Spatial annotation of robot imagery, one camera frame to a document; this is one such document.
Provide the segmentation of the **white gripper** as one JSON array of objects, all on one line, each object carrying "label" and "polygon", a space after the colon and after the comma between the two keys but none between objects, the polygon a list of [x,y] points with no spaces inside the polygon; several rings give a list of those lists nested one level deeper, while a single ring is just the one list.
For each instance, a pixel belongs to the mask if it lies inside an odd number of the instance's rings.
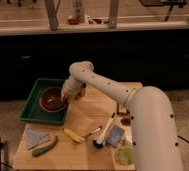
[{"label": "white gripper", "polygon": [[61,101],[64,102],[68,98],[74,97],[78,94],[83,83],[76,80],[74,77],[69,77],[63,84],[61,90]]}]

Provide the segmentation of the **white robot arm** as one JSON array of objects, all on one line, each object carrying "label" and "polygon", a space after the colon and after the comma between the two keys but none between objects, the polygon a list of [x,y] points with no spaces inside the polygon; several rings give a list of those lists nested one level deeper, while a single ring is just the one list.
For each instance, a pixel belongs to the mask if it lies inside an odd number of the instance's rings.
[{"label": "white robot arm", "polygon": [[96,74],[90,61],[71,64],[69,73],[62,88],[65,97],[76,96],[86,83],[130,112],[137,171],[183,171],[173,108],[161,89],[127,87]]}]

